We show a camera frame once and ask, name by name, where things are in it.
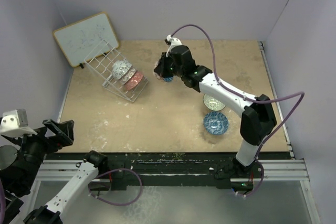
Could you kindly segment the dark blue triangle bowl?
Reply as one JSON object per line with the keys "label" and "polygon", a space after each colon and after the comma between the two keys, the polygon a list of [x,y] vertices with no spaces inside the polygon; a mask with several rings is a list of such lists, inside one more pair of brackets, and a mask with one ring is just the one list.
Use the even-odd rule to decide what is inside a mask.
{"label": "dark blue triangle bowl", "polygon": [[174,79],[173,77],[165,77],[163,78],[163,81],[169,83],[169,82],[172,82],[173,79]]}

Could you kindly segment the pink red patterned bowl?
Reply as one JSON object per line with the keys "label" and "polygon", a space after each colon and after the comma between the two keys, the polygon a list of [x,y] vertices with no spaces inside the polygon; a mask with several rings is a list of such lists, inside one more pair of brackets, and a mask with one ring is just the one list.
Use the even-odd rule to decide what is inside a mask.
{"label": "pink red patterned bowl", "polygon": [[133,77],[124,85],[127,91],[135,88],[143,79],[143,73],[137,71]]}

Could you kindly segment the brown white patterned bowl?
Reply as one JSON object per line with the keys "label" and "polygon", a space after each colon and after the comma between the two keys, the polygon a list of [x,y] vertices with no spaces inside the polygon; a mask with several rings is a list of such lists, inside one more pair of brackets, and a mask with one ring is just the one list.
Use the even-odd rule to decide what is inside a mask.
{"label": "brown white patterned bowl", "polygon": [[120,79],[120,83],[125,85],[136,73],[136,68],[131,67],[128,72]]}

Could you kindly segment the grey black patterned bowl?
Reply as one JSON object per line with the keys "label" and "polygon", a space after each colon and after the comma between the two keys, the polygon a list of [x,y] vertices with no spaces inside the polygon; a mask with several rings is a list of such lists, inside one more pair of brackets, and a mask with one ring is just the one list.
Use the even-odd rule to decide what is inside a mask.
{"label": "grey black patterned bowl", "polygon": [[112,67],[112,76],[116,80],[120,80],[132,67],[132,64],[127,60],[118,60]]}

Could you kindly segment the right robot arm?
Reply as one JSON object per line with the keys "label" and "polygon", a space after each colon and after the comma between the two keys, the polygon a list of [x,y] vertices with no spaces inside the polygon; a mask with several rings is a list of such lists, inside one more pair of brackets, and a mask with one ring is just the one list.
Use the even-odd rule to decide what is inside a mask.
{"label": "right robot arm", "polygon": [[196,64],[191,51],[184,45],[161,53],[153,71],[161,79],[181,78],[187,87],[217,99],[240,117],[243,141],[234,158],[233,170],[238,177],[250,174],[262,141],[277,125],[270,98],[264,94],[257,97],[244,93],[228,84],[223,87],[225,82],[217,78],[213,70]]}

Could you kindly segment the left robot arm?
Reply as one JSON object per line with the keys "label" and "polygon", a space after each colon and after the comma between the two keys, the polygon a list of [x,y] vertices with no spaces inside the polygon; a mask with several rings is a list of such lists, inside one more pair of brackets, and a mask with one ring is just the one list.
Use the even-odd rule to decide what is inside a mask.
{"label": "left robot arm", "polygon": [[43,121],[32,129],[27,122],[1,117],[1,223],[16,221],[24,202],[27,216],[20,223],[63,223],[71,205],[92,180],[108,172],[107,157],[87,153],[73,168],[45,159],[74,142],[74,122]]}

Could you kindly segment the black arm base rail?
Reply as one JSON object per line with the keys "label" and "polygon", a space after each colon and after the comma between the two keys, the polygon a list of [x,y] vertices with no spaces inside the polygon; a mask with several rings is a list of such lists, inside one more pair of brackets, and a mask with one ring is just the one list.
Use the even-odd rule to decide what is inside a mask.
{"label": "black arm base rail", "polygon": [[92,161],[99,174],[108,179],[112,190],[128,186],[215,187],[217,189],[252,190],[252,183],[261,178],[261,168],[268,162],[288,161],[289,152],[262,152],[260,163],[241,169],[234,163],[234,153],[58,153],[48,160],[70,163],[80,168]]}

